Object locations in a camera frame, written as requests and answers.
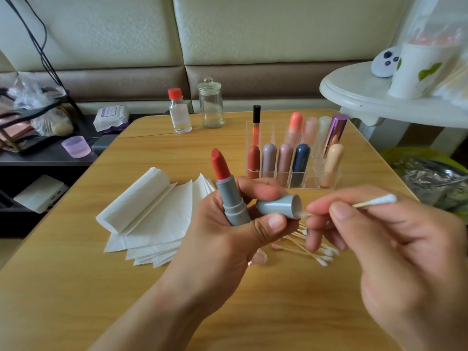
plastic bottle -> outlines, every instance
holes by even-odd
[[[171,113],[174,131],[179,134],[190,132],[192,126],[190,124],[189,109],[182,99],[182,90],[180,88],[170,88],[167,93],[171,99],[169,112]]]

glass jar lid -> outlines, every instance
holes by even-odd
[[[196,85],[198,92],[202,95],[214,95],[219,94],[221,91],[221,84],[219,82],[213,82],[210,76],[205,77],[205,81]]]

white cup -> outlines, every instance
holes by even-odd
[[[389,95],[415,100],[421,97],[448,62],[457,45],[416,45],[405,43],[396,65]]]

white power strip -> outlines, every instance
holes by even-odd
[[[36,213],[43,213],[67,191],[68,186],[53,177],[42,175],[13,200]]]

aluminum foil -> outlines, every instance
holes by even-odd
[[[403,157],[392,167],[421,202],[453,212],[468,223],[467,173],[418,157]]]

